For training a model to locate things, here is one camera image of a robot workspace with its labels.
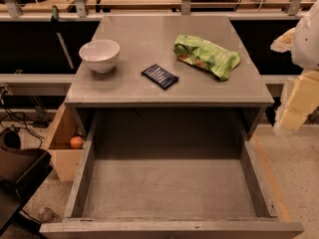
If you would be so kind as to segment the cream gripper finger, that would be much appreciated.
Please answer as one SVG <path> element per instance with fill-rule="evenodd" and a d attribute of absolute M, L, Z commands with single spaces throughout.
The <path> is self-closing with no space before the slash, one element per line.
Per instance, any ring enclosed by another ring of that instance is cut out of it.
<path fill-rule="evenodd" d="M 303 71 L 296 79 L 289 79 L 280 101 L 273 130 L 276 135 L 289 136 L 319 107 L 319 71 Z"/>
<path fill-rule="evenodd" d="M 272 44 L 270 45 L 270 49 L 278 53 L 285 53 L 291 51 L 294 33 L 294 28 L 289 29 L 272 42 Z"/>

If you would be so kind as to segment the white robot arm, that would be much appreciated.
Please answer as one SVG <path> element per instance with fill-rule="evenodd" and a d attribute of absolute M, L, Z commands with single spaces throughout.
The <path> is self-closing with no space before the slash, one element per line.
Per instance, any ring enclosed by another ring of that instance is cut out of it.
<path fill-rule="evenodd" d="M 270 49 L 290 52 L 292 63 L 303 69 L 295 80 L 284 84 L 275 116 L 274 132 L 288 136 L 302 127 L 319 107 L 319 1 L 294 28 L 275 39 Z"/>

